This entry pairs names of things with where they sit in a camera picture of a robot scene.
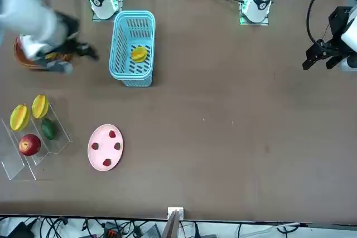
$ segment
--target blue basket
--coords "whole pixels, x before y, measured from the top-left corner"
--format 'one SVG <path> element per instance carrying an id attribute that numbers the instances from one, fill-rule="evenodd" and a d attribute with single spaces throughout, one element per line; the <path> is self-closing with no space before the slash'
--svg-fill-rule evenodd
<path id="1" fill-rule="evenodd" d="M 154 67 L 155 18 L 149 11 L 122 11 L 114 21 L 109 71 L 125 86 L 150 86 Z M 136 63 L 131 52 L 138 46 L 147 49 L 147 57 Z"/>

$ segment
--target avocado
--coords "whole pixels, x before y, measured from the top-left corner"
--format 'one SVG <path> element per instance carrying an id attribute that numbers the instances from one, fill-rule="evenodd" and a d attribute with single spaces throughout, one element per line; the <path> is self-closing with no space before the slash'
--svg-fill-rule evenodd
<path id="1" fill-rule="evenodd" d="M 56 136 L 56 125 L 48 118 L 42 120 L 41 131 L 47 139 L 54 139 Z"/>

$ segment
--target pink plate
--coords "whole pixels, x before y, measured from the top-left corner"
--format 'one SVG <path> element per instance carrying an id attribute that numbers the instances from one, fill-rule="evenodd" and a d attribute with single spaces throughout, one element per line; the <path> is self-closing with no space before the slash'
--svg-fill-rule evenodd
<path id="1" fill-rule="evenodd" d="M 98 171 L 108 171 L 117 165 L 124 149 L 123 136 L 113 125 L 101 125 L 90 136 L 88 158 Z"/>

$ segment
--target clear acrylic stand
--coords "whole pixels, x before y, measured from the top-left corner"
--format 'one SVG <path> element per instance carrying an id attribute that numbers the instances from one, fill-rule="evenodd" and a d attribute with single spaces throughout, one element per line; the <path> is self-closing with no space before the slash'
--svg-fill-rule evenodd
<path id="1" fill-rule="evenodd" d="M 68 143 L 72 142 L 72 140 L 68 137 L 65 129 L 62 127 L 62 124 L 59 121 L 51 104 L 45 117 L 50 119 L 55 124 L 57 133 L 53 140 L 49 140 L 46 137 L 43 137 L 44 144 L 50 153 L 58 154 Z M 35 127 L 41 131 L 42 120 L 34 118 L 33 122 Z"/>
<path id="2" fill-rule="evenodd" d="M 32 118 L 22 131 L 12 131 L 8 120 L 1 119 L 0 124 L 0 160 L 7 177 L 19 180 L 36 179 L 35 167 L 48 154 L 58 154 L 68 143 L 72 142 L 62 127 L 52 105 L 50 104 L 46 118 L 50 119 L 56 127 L 53 140 L 47 139 L 41 133 L 41 119 Z M 26 134 L 34 134 L 41 140 L 41 148 L 33 156 L 23 156 L 18 150 L 20 139 Z"/>

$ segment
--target wooden bowl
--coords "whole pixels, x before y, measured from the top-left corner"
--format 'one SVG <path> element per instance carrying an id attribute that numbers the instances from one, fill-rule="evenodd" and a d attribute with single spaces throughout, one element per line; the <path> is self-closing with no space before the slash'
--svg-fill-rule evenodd
<path id="1" fill-rule="evenodd" d="M 30 61 L 28 58 L 26 58 L 25 53 L 23 53 L 23 50 L 21 48 L 21 41 L 20 38 L 16 38 L 15 44 L 13 46 L 13 52 L 15 55 L 15 58 L 18 63 L 20 63 L 22 66 L 25 66 L 26 68 L 29 68 L 31 70 L 39 70 L 39 71 L 46 71 L 47 69 L 42 67 L 41 65 L 34 64 L 33 61 Z M 48 57 L 48 60 L 53 60 L 53 59 L 60 59 L 61 61 L 71 61 L 73 55 L 72 54 L 51 54 Z"/>

